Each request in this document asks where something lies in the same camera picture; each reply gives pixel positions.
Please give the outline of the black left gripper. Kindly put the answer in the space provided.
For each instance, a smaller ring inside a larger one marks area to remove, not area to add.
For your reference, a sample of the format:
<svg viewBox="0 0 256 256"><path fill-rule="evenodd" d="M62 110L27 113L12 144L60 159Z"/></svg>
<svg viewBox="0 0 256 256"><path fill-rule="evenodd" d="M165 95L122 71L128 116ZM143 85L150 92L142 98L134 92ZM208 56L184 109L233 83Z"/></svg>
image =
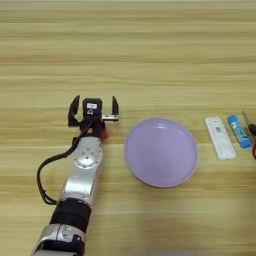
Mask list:
<svg viewBox="0 0 256 256"><path fill-rule="evenodd" d="M99 116L86 116L81 121L76 119L78 113L80 96L77 95L70 104L68 112L68 126L78 127L80 135L73 138L73 141L80 140L83 137L96 137L101 141L107 138L106 121L119 121L119 104L115 96L112 96L112 114L103 114Z"/></svg>

